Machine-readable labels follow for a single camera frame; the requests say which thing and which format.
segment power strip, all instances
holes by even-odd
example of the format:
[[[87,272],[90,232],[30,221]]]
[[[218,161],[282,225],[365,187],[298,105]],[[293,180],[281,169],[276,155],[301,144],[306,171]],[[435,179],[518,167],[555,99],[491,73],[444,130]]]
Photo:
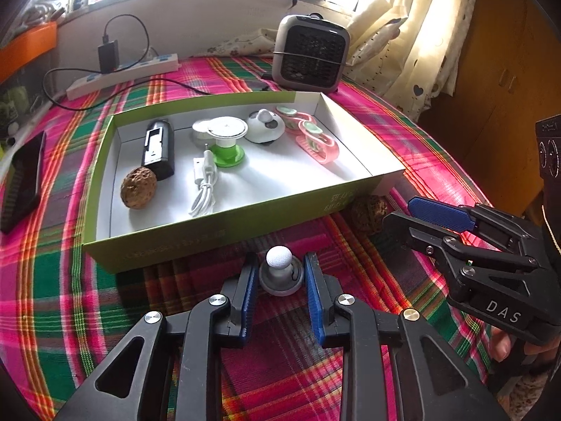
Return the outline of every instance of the power strip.
[[[127,64],[120,65],[119,69],[126,67]],[[66,89],[66,96],[69,100],[75,100],[81,96],[117,85],[118,83],[133,81],[141,77],[148,77],[155,74],[170,73],[178,69],[179,59],[177,54],[160,55],[152,60],[142,61],[132,68],[117,73],[92,73],[86,77],[82,77]]]

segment green box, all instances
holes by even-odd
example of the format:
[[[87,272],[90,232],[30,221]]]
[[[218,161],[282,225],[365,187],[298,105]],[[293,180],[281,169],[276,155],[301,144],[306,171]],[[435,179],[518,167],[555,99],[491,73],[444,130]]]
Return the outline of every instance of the green box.
[[[320,165],[285,133],[269,146],[242,139],[241,165],[220,169],[214,213],[197,218],[192,142],[199,119],[247,118],[261,108],[293,107],[316,117],[338,140],[340,155]],[[146,129],[166,118],[175,130],[175,174],[158,183],[145,209],[120,200],[123,177],[140,166]],[[323,94],[256,92],[169,101],[113,115],[95,159],[86,204],[83,250],[118,273],[260,236],[340,211],[357,195],[386,194],[403,172],[397,158],[344,109]]]

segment green base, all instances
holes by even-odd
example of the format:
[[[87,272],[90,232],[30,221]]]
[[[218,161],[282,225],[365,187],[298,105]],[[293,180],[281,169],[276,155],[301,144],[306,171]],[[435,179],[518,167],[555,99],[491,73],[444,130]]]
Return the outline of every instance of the green base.
[[[242,147],[235,145],[234,147],[219,147],[213,145],[210,151],[214,155],[214,163],[219,168],[231,168],[237,166],[243,160],[245,152]]]

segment curtain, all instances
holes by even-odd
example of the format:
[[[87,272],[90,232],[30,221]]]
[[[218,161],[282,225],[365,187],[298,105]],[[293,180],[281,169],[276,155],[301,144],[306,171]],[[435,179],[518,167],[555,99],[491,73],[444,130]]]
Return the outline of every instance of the curtain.
[[[474,5],[475,0],[360,0],[347,27],[351,46],[344,74],[417,121],[431,98],[454,92]],[[201,55],[270,54],[276,34],[262,28]]]

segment human hand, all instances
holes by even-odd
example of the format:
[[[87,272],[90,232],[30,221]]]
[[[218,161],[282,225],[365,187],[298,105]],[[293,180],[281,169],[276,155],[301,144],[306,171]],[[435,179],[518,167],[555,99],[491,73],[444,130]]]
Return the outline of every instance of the human hand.
[[[524,345],[524,352],[527,355],[543,354],[543,361],[550,361],[555,358],[560,341],[561,337],[556,337],[543,346],[533,345],[527,342]],[[491,328],[491,344],[489,346],[489,354],[491,357],[496,361],[501,362],[510,354],[511,348],[511,338],[508,334],[493,326]]]

